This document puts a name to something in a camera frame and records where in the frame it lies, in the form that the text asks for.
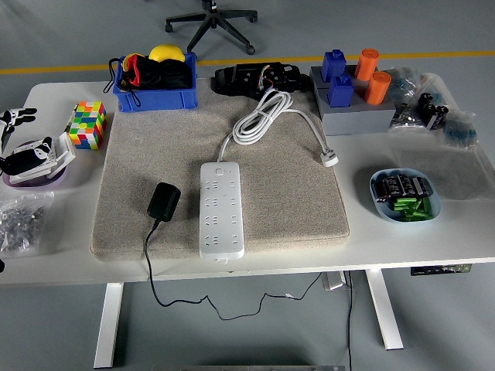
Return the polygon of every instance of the plug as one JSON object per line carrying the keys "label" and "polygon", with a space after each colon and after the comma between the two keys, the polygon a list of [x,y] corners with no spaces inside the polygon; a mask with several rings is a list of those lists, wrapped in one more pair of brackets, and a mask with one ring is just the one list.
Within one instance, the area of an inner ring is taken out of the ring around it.
{"label": "plug", "polygon": [[157,222],[169,222],[176,211],[180,190],[174,185],[161,182],[156,186],[148,206],[148,215]]}
{"label": "plug", "polygon": [[330,149],[327,153],[322,153],[319,157],[321,157],[322,163],[326,168],[334,166],[337,162],[339,162],[337,155],[332,149]]}

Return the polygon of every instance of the rubik's cube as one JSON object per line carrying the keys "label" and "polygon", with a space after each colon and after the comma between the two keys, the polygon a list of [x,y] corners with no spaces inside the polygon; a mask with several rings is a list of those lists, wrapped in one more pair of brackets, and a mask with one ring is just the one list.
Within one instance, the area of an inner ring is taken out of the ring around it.
{"label": "rubik's cube", "polygon": [[66,130],[79,149],[100,149],[107,126],[107,112],[100,101],[82,101],[74,108]]}

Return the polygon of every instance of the bag of screws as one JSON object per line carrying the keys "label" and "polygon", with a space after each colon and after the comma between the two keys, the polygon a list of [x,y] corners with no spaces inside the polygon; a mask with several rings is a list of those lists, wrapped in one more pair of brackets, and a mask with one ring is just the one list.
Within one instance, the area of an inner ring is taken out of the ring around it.
{"label": "bag of screws", "polygon": [[33,255],[53,192],[30,193],[0,202],[0,257]]}

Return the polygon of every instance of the chair base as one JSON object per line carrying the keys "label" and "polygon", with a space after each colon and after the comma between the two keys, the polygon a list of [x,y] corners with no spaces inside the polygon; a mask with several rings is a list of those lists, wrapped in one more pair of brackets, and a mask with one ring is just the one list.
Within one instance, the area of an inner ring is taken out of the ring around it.
{"label": "chair base", "polygon": [[217,10],[211,9],[208,12],[192,13],[169,17],[166,19],[166,32],[172,32],[172,22],[195,22],[203,21],[200,28],[197,30],[193,39],[187,46],[187,52],[191,53],[193,47],[200,41],[208,29],[215,29],[220,26],[225,31],[229,32],[233,37],[239,40],[246,47],[246,53],[250,56],[254,54],[254,47],[248,39],[246,39],[239,31],[235,29],[227,20],[232,18],[246,18],[249,22],[254,23],[258,20],[258,12],[255,10]]}

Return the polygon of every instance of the black bag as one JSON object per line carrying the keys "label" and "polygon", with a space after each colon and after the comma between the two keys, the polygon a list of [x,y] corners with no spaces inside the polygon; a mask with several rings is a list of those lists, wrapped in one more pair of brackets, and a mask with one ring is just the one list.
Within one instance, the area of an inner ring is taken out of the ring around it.
{"label": "black bag", "polygon": [[[126,58],[127,66],[122,66],[123,59],[113,58],[108,62],[111,80],[104,88],[107,93],[114,83],[119,89],[130,91],[136,103],[141,101],[136,97],[134,90],[176,90],[191,89],[193,87],[193,72],[187,64],[179,60],[163,60],[157,62],[145,56],[133,54]],[[113,63],[121,64],[121,78],[115,81]]]}

